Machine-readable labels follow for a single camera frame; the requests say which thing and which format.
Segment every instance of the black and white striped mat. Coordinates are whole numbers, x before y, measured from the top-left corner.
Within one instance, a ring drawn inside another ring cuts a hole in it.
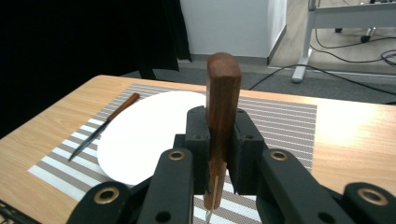
[[[97,144],[94,140],[72,162],[70,154],[133,92],[140,99],[175,89],[134,84],[115,98],[93,118],[65,139],[29,172],[48,182],[53,187],[76,199],[85,195],[92,187],[111,180],[102,171],[96,158]],[[238,107],[247,111],[269,148],[283,148],[293,153],[310,171],[315,139],[317,117],[316,105],[295,104],[272,100],[240,97]],[[194,223],[205,222],[205,207],[202,196],[195,196]],[[233,194],[231,180],[226,176],[220,208],[211,218],[213,223],[261,223],[256,210],[255,197]]]

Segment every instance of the cable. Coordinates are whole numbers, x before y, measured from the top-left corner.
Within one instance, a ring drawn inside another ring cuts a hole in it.
[[[379,89],[379,88],[377,88],[377,87],[372,87],[372,86],[370,86],[370,85],[366,85],[366,84],[363,84],[363,83],[360,83],[360,82],[357,82],[357,81],[348,79],[348,78],[346,78],[346,77],[340,77],[340,76],[337,76],[336,74],[330,73],[330,72],[325,71],[325,70],[323,70],[323,69],[316,68],[316,67],[314,67],[314,66],[310,66],[310,65],[306,65],[306,64],[293,64],[293,65],[281,67],[281,68],[277,69],[275,72],[271,73],[270,75],[268,75],[268,76],[262,78],[260,81],[258,81],[258,82],[257,82],[256,84],[254,84],[252,87],[250,87],[249,90],[250,90],[250,91],[253,90],[253,89],[254,89],[255,87],[257,87],[260,83],[262,83],[265,79],[267,79],[267,78],[273,76],[273,75],[276,74],[277,72],[279,72],[279,71],[281,71],[281,70],[283,70],[283,69],[286,69],[286,68],[297,67],[297,66],[308,67],[308,68],[317,70],[317,71],[319,71],[319,72],[321,72],[321,73],[323,73],[323,74],[326,74],[326,75],[329,75],[329,76],[332,76],[332,77],[338,77],[338,78],[341,78],[341,79],[343,79],[343,80],[345,80],[345,81],[354,83],[354,84],[356,84],[356,85],[363,86],[363,87],[365,87],[365,88],[368,88],[368,89],[371,89],[371,90],[374,90],[374,91],[380,91],[380,92],[384,92],[384,93],[387,93],[387,94],[396,95],[396,92],[394,92],[394,91],[385,91],[385,90],[381,90],[381,89]]]
[[[388,63],[392,66],[396,65],[396,62],[392,62],[389,58],[393,58],[396,57],[396,49],[391,49],[388,51],[385,51],[381,54],[381,59],[385,61],[385,63]]]
[[[341,48],[347,48],[347,47],[352,47],[352,46],[358,46],[358,45],[363,45],[363,44],[368,44],[371,42],[375,42],[375,41],[380,41],[380,40],[387,40],[387,39],[396,39],[396,37],[390,36],[390,37],[383,37],[383,38],[378,38],[378,39],[374,39],[374,40],[370,40],[368,42],[364,42],[364,43],[355,43],[355,44],[349,44],[349,45],[342,45],[342,46],[334,46],[334,47],[329,47],[329,46],[324,46],[322,43],[320,43],[319,39],[318,39],[318,29],[315,29],[315,38],[318,42],[318,44],[325,48],[325,49],[341,49]]]
[[[370,61],[349,61],[349,60],[343,59],[343,58],[341,58],[341,57],[339,57],[339,56],[337,56],[337,55],[335,55],[335,54],[333,54],[333,53],[330,53],[330,52],[328,52],[328,51],[315,49],[312,45],[309,45],[309,47],[311,47],[311,49],[314,49],[314,50],[317,51],[317,52],[330,54],[330,55],[332,55],[334,58],[337,58],[338,60],[341,60],[341,61],[346,62],[346,63],[376,63],[376,62],[380,62],[380,61],[383,61],[383,60],[384,60],[384,59],[381,58],[381,59],[370,60]]]

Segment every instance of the knife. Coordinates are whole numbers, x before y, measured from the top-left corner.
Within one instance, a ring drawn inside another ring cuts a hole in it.
[[[119,108],[117,108],[108,118],[106,119],[105,123],[103,123],[93,134],[88,136],[87,139],[85,139],[81,145],[76,148],[76,150],[70,155],[69,161],[73,160],[87,145],[89,145],[93,139],[95,139],[99,133],[101,133],[107,125],[110,123],[111,120],[113,120],[120,112],[122,112],[124,109],[126,109],[128,106],[132,105],[134,102],[139,99],[140,95],[138,93],[132,94],[131,97],[128,98]]]
[[[206,223],[220,205],[241,79],[238,61],[231,54],[220,52],[208,58],[205,118],[210,132],[210,178],[204,196]]]

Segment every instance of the metal stand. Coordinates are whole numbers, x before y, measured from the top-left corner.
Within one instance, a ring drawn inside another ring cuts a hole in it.
[[[316,0],[311,0],[308,7],[303,55],[299,64],[308,64],[310,57],[309,43],[313,29],[332,28],[367,28],[394,27],[393,18],[396,14],[396,4],[371,4],[351,7],[316,7]],[[297,66],[291,81],[303,82],[304,66]]]

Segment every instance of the gray floor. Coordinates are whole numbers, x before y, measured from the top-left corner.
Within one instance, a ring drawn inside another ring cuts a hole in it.
[[[359,3],[356,0],[347,2],[350,5]],[[251,63],[246,60],[239,62],[243,73],[242,89],[251,88],[263,77],[275,72],[279,67],[298,62],[304,43],[307,4],[308,1],[306,0],[288,1],[287,32],[269,65],[257,62]],[[322,1],[321,4],[323,7],[346,5],[342,0]],[[364,35],[365,32],[366,29],[344,29],[341,34],[336,34],[334,30],[318,30],[318,37],[319,41],[325,46],[340,46],[359,43],[361,35]],[[377,28],[372,39],[389,36],[396,37],[396,28]],[[312,34],[311,44],[315,47],[318,46],[315,33]],[[332,52],[351,61],[365,61],[376,59],[381,52],[389,49],[396,49],[396,39],[376,41],[351,48],[332,50]],[[202,59],[202,57],[193,56],[192,58],[191,63],[179,63],[180,72],[165,70],[155,70],[154,72],[157,78],[161,80],[205,85],[206,60]],[[390,66],[384,62],[344,63],[332,56],[314,52],[310,58],[309,65],[382,90],[396,92],[396,66]],[[373,91],[339,78],[323,75],[311,69],[306,71],[303,83],[294,84],[290,82],[292,73],[293,68],[282,70],[273,77],[264,80],[263,83],[253,90],[375,104],[396,101],[396,96],[394,95]],[[137,72],[125,76],[140,77]]]

